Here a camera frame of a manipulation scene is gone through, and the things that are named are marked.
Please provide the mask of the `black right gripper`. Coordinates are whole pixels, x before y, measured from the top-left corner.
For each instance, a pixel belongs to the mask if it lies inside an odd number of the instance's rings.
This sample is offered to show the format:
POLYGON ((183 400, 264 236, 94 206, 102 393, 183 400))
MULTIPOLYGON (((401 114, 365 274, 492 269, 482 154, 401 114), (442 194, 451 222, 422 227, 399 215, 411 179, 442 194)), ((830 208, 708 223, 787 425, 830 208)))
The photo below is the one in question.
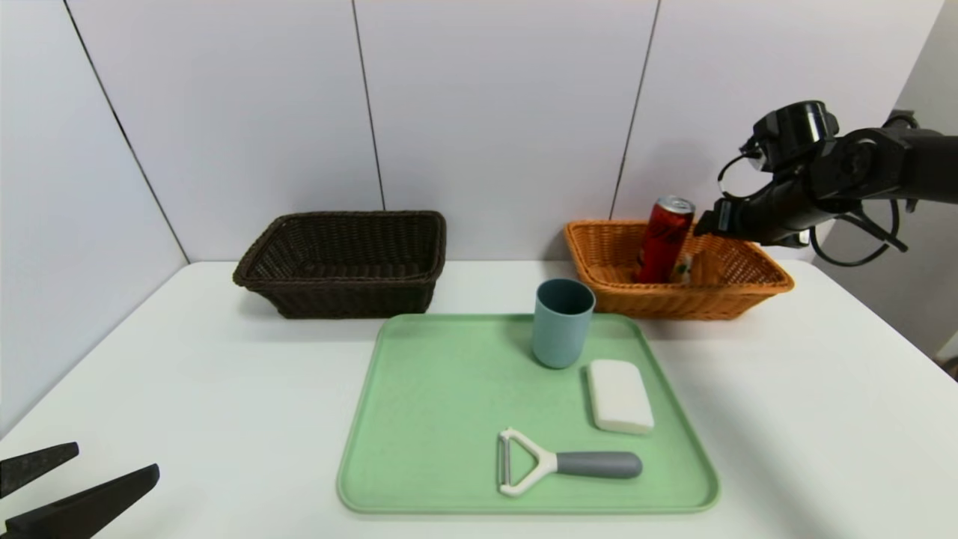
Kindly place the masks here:
POLYGON ((771 182, 745 199, 723 198, 695 223, 696 237, 719 233, 762 246, 807 246, 810 198, 794 180, 771 182))

